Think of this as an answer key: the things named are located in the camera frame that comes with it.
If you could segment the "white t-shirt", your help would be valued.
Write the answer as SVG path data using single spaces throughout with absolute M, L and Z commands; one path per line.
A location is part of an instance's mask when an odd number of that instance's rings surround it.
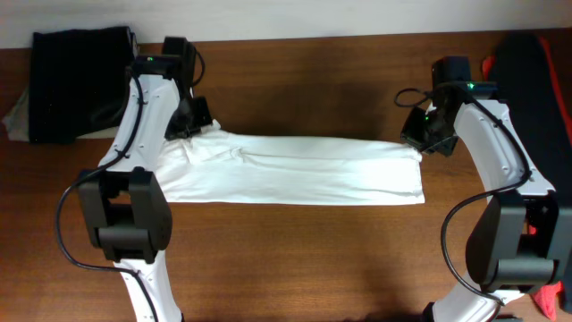
M 170 202 L 401 206 L 425 201 L 421 160 L 395 142 L 241 135 L 214 123 L 166 141 L 156 177 Z

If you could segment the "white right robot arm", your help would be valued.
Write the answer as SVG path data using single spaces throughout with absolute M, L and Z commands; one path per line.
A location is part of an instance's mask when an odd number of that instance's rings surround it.
M 502 307 L 565 277 L 571 252 L 571 194 L 543 174 L 517 134 L 509 106 L 490 82 L 445 82 L 406 105 L 401 138 L 420 153 L 451 155 L 462 140 L 484 190 L 445 216 L 440 243 L 457 283 L 429 303 L 424 321 L 495 321 Z M 486 209 L 465 250 L 467 271 L 454 267 L 447 246 L 451 219 L 484 199 Z

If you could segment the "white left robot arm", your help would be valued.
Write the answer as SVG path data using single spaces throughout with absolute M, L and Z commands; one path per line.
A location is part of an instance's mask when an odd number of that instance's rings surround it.
M 114 142 L 78 186 L 90 242 L 120 273 L 138 321 L 184 319 L 166 268 L 172 212 L 155 171 L 172 115 L 188 91 L 167 76 L 133 76 Z

